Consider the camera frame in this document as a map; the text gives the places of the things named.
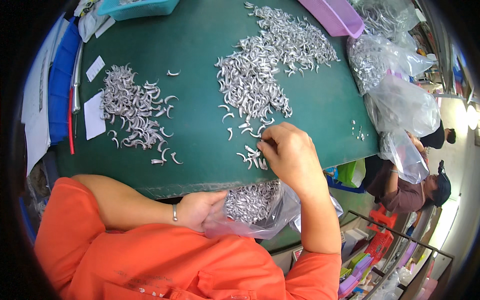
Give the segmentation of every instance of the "green tabletop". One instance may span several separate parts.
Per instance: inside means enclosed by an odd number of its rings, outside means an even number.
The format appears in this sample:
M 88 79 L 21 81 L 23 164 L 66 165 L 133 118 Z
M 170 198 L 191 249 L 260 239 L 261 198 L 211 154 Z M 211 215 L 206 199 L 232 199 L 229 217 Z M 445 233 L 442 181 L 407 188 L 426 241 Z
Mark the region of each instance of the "green tabletop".
M 161 88 L 161 98 L 175 95 L 180 100 L 175 106 L 173 119 L 162 116 L 158 119 L 167 134 L 168 147 L 177 152 L 177 165 L 170 159 L 164 166 L 152 165 L 151 159 L 159 159 L 154 149 L 116 149 L 115 142 L 106 134 L 94 139 L 85 139 L 83 110 L 78 116 L 78 136 L 75 140 L 75 155 L 70 155 L 67 142 L 57 146 L 57 163 L 61 176 L 79 173 L 101 174 L 124 182 L 150 198 L 168 198 L 196 191 L 230 189 L 254 182 L 272 180 L 272 171 L 253 167 L 247 170 L 236 152 L 245 153 L 245 145 L 255 148 L 257 139 L 249 134 L 240 135 L 238 125 L 243 119 L 221 118 L 226 113 L 223 94 L 216 79 L 214 67 L 217 57 L 226 56 L 235 50 L 239 39 L 257 35 L 260 30 L 256 21 L 249 17 L 251 10 L 243 2 L 224 0 L 180 0 L 170 16 L 157 16 L 116 22 L 100 38 L 92 37 L 84 46 L 81 65 L 80 100 L 82 103 L 95 95 L 103 85 L 104 70 L 111 65 L 130 63 L 137 84 L 146 80 Z M 359 96 L 345 55 L 346 37 L 330 37 L 313 16 L 295 0 L 258 0 L 258 6 L 281 8 L 294 16 L 307 16 L 308 20 L 322 29 L 337 51 L 341 62 L 331 62 L 332 67 L 321 65 L 319 73 L 305 72 L 287 77 L 284 65 L 275 75 L 278 84 L 290 99 L 293 108 L 291 118 L 284 119 L 275 113 L 276 124 L 286 120 L 308 132 L 316 145 L 320 163 L 324 168 L 370 156 L 378 152 L 377 135 L 367 116 L 362 97 Z M 88 67 L 100 55 L 105 68 L 90 83 L 85 75 Z M 167 70 L 181 74 L 166 76 Z M 356 121 L 352 135 L 351 120 Z M 258 120 L 251 121 L 258 128 Z M 362 125 L 365 140 L 357 139 L 358 127 Z M 107 131 L 119 133 L 119 141 L 129 134 L 120 129 L 121 120 L 107 122 Z M 227 127 L 234 134 L 228 141 Z

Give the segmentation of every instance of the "man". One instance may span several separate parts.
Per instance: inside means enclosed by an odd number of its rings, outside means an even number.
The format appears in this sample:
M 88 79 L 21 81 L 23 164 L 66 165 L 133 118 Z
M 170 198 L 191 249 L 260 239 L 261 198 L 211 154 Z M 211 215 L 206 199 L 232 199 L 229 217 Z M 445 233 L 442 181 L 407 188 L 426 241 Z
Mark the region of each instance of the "man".
M 425 159 L 422 143 L 413 135 L 408 135 Z M 367 157 L 365 168 L 365 190 L 375 196 L 375 203 L 382 203 L 388 211 L 409 213 L 430 204 L 440 207 L 450 197 L 451 184 L 443 160 L 439 164 L 438 175 L 429 175 L 418 184 L 400 179 L 396 166 L 390 160 L 382 160 L 378 156 Z
M 438 127 L 434 133 L 420 138 L 420 142 L 424 147 L 432 147 L 435 149 L 442 148 L 445 140 L 454 144 L 456 141 L 456 133 L 453 128 L 447 128 L 444 130 L 442 120 L 440 120 L 440 127 Z
M 340 227 L 312 139 L 285 122 L 262 139 L 273 172 L 301 199 L 304 250 L 287 277 L 253 239 L 201 233 L 227 191 L 172 206 L 108 177 L 77 175 L 55 183 L 35 243 L 53 287 L 64 299 L 336 300 Z

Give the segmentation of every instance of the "left hand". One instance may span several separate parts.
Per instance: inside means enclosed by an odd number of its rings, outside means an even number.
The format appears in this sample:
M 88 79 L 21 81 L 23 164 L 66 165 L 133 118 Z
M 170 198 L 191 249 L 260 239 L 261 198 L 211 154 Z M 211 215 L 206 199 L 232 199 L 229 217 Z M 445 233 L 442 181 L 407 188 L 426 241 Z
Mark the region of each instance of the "left hand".
M 178 221 L 175 225 L 203 232 L 203 222 L 207 216 L 221 212 L 226 196 L 227 191 L 194 192 L 186 195 L 177 205 Z

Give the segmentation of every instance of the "dark cap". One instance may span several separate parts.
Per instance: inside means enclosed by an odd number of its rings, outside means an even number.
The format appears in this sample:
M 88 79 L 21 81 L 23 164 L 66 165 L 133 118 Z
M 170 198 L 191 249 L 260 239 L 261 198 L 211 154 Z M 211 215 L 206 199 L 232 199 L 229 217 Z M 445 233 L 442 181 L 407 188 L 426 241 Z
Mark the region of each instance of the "dark cap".
M 437 207 L 442 206 L 452 191 L 452 186 L 450 180 L 445 173 L 444 161 L 442 160 L 438 165 L 438 178 L 437 178 L 438 189 L 433 191 L 433 204 Z

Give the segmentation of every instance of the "bracelet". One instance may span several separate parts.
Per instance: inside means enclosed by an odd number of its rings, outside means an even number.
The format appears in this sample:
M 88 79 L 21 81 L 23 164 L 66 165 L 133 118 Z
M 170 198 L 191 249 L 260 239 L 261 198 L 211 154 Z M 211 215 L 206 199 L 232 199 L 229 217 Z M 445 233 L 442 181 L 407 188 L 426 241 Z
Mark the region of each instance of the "bracelet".
M 178 218 L 177 218 L 177 205 L 176 205 L 176 204 L 173 205 L 173 220 L 174 220 L 175 222 L 178 221 Z

